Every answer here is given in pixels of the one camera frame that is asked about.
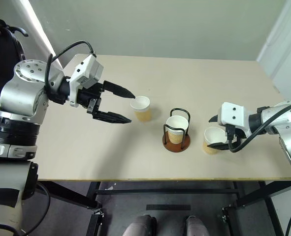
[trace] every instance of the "table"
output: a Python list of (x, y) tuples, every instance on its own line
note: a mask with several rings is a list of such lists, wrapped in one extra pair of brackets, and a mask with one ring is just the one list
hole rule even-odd
[[(86, 55), (66, 66), (71, 75)], [(139, 122), (130, 99), (102, 94), (100, 110), (122, 114), (130, 124), (93, 120), (81, 106), (50, 102), (37, 140), (34, 161), (40, 180), (291, 179), (291, 166), (278, 135), (256, 137), (238, 153), (202, 150), (203, 132), (225, 101), (257, 107), (283, 100), (256, 61), (98, 56), (102, 80), (122, 85), (151, 99), (153, 119)], [(191, 114), (191, 144), (181, 153), (162, 145), (163, 124), (171, 109)]]

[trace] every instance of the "robotic arm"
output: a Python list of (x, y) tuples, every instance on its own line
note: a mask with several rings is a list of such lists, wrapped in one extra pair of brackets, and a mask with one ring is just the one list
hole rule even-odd
[(280, 145), (291, 164), (291, 102), (282, 102), (274, 107), (260, 107), (257, 113), (246, 110), (243, 106), (225, 102), (216, 116), (209, 122), (217, 122), (226, 127), (228, 144), (210, 144), (210, 148), (240, 151), (256, 135), (279, 134)]
[(0, 94), (0, 235), (20, 235), (21, 200), (31, 197), (36, 188), (38, 165), (30, 159), (36, 154), (37, 135), (49, 100), (59, 104), (68, 100), (73, 107), (82, 105), (93, 119), (131, 122), (122, 115), (98, 110), (105, 90), (121, 97), (135, 96), (119, 85), (98, 82), (103, 67), (92, 51), (71, 77), (50, 63), (19, 62), (14, 77)]

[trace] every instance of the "kraft paper cup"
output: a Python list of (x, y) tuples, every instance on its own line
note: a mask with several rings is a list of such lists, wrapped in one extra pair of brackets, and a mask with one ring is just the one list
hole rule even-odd
[(145, 122), (151, 120), (150, 99), (145, 96), (138, 96), (130, 102), (134, 113), (139, 121)]
[[(182, 128), (185, 133), (188, 129), (188, 120), (182, 116), (171, 116), (167, 119), (166, 124), (173, 128)], [(168, 137), (171, 143), (180, 144), (183, 140), (184, 132), (181, 130), (172, 130), (167, 127)]]
[(225, 131), (219, 127), (209, 127), (204, 131), (204, 141), (203, 150), (210, 155), (217, 153), (219, 150), (208, 147), (210, 144), (214, 143), (225, 143), (227, 137), (225, 136)]

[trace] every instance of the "gray floor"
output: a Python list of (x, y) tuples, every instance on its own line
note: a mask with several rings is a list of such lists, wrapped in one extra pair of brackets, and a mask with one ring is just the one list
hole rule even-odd
[[(89, 182), (59, 182), (81, 194), (86, 194)], [(227, 188), (231, 182), (218, 181), (165, 181), (165, 182), (103, 182), (100, 189), (129, 188)], [(258, 187), (257, 183), (245, 184), (247, 192)], [(209, 230), (211, 236), (228, 236), (228, 226), (221, 220), (221, 208), (234, 200), (232, 195), (210, 194), (133, 194), (98, 196), (102, 202), (105, 218), (99, 236), (121, 236), (126, 227), (138, 215), (150, 214), (157, 218), (158, 236), (181, 236), (186, 216), (196, 215)], [(29, 229), (41, 216), (45, 207), (44, 195), (36, 193), (23, 205), (23, 229)], [(190, 205), (191, 210), (146, 210), (151, 204)], [(42, 224), (31, 236), (85, 236), (92, 212), (60, 200), (52, 199), (49, 212)], [(243, 236), (274, 236), (273, 228), (264, 202), (238, 211)]]

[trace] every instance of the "table leg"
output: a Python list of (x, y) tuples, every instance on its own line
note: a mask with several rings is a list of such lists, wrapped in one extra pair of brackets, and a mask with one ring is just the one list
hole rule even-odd
[[(86, 197), (92, 201), (96, 200), (97, 193), (96, 190), (99, 190), (100, 182), (91, 182), (90, 187), (87, 191)], [(99, 226), (101, 225), (101, 220), (103, 218), (103, 213), (101, 210), (94, 212), (91, 216), (90, 222), (88, 224), (86, 236), (97, 236)]]
[(241, 198), (245, 196), (245, 190), (244, 190), (244, 186), (243, 186), (243, 182), (241, 181), (233, 181), (233, 185), (234, 185), (234, 189), (236, 189), (238, 191), (238, 193), (236, 194), (237, 198)]
[[(264, 181), (260, 181), (259, 186), (260, 186), (260, 188), (264, 188), (266, 186), (266, 184)], [(264, 201), (265, 201), (265, 204), (267, 206), (268, 213), (270, 215), (270, 219), (271, 219), (271, 222), (273, 225), (275, 235), (276, 236), (284, 236), (283, 230), (282, 230), (279, 218), (278, 218), (278, 214), (274, 208), (274, 204), (273, 204), (271, 198), (266, 198)]]
[[(222, 209), (224, 214), (224, 220), (228, 223), (231, 236), (241, 235), (241, 230), (238, 226), (238, 218), (236, 216), (237, 209), (239, 207), (245, 207), (254, 204), (261, 200), (265, 200), (276, 236), (284, 235), (279, 222), (279, 218), (270, 197), (290, 190), (291, 181), (275, 181), (268, 185), (266, 185), (264, 181), (259, 181), (258, 184), (260, 186), (260, 189), (246, 195), (243, 195), (241, 192), (239, 195), (237, 195), (237, 200), (234, 202), (233, 206), (230, 205)], [(235, 189), (240, 189), (238, 186), (238, 182), (234, 182), (234, 187)]]
[(97, 208), (99, 203), (52, 181), (40, 181), (48, 189), (50, 196), (86, 208)]
[(270, 198), (274, 195), (285, 192), (289, 189), (291, 189), (291, 181), (274, 181), (252, 193), (245, 195), (242, 198), (237, 199), (235, 206), (243, 207), (251, 205), (265, 198)]

